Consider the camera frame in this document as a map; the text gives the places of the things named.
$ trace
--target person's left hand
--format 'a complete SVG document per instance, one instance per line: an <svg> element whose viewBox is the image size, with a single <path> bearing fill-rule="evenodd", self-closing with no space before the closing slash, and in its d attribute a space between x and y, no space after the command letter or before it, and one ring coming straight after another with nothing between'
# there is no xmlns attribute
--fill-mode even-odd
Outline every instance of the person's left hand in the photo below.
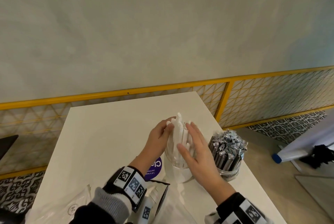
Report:
<svg viewBox="0 0 334 224"><path fill-rule="evenodd" d="M148 135L148 139L145 147L140 154L129 164L136 167L140 172L145 175L152 163L155 162L165 151L169 134L173 131L174 125L169 124L167 121L171 121L170 117L166 120L160 121L155 128L153 128Z"/></svg>

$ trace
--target hand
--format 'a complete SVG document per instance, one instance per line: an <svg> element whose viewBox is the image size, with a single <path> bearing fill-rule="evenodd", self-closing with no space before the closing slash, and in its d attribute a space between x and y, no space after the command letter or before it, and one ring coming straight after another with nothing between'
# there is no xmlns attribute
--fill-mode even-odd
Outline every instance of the hand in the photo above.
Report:
<svg viewBox="0 0 334 224"><path fill-rule="evenodd" d="M198 183L211 195L216 204L220 205L236 191L218 173L208 143L198 127L193 122L186 123L186 127L195 145L196 159L192 158L182 144L178 144L177 149Z"/></svg>
<svg viewBox="0 0 334 224"><path fill-rule="evenodd" d="M165 151L169 134L173 131L174 125L169 124L167 121L171 121L170 117L166 120L160 121L155 128L153 128L148 136L147 142L140 154L129 164L136 167L140 172L145 175L152 163L158 159Z"/></svg>

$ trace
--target person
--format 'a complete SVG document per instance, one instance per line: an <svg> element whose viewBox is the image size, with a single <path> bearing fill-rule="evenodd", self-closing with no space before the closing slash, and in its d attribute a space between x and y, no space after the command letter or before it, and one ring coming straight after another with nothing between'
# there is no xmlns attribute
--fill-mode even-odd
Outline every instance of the person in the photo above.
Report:
<svg viewBox="0 0 334 224"><path fill-rule="evenodd" d="M172 117L162 120L152 129L144 149L128 165L128 167L139 172L142 177L152 163L164 153L169 134L174 128L173 124L166 125L166 122L171 119ZM228 182L221 178L208 144L198 127L193 122L191 124L186 123L186 127L195 145L196 158L191 157L182 144L178 144L177 148L188 164L194 178L218 205L216 210L220 217L219 222L228 224L272 223L254 205L236 192ZM126 221L131 214L131 202L128 195L113 184L122 169L120 168L115 172L103 188L96 188L92 201L88 205L77 209L70 224L121 224Z"/></svg>

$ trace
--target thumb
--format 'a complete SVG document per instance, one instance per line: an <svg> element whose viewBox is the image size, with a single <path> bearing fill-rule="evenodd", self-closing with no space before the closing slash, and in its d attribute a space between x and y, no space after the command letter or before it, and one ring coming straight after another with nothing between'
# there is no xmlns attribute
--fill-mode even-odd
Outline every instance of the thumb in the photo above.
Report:
<svg viewBox="0 0 334 224"><path fill-rule="evenodd" d="M164 132L163 132L163 134L162 134L161 137L164 140L168 140L168 137L169 137L170 133L173 131L173 129L174 129L174 125L173 124L169 124L168 126L166 126L166 128L165 128L165 130L164 130Z"/></svg>
<svg viewBox="0 0 334 224"><path fill-rule="evenodd" d="M190 155L189 151L181 143L177 145L177 149L188 164L188 167L192 168L196 163L196 160Z"/></svg>

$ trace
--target person's right hand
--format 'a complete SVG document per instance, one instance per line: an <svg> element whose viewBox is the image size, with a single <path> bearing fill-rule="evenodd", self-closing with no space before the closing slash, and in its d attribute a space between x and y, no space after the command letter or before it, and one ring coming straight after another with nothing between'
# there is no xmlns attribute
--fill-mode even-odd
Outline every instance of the person's right hand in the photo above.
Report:
<svg viewBox="0 0 334 224"><path fill-rule="evenodd" d="M193 122L186 123L186 127L195 145L196 159L192 158L182 144L179 143L177 149L198 183L211 195L216 204L220 205L236 191L218 173L208 143L198 127Z"/></svg>

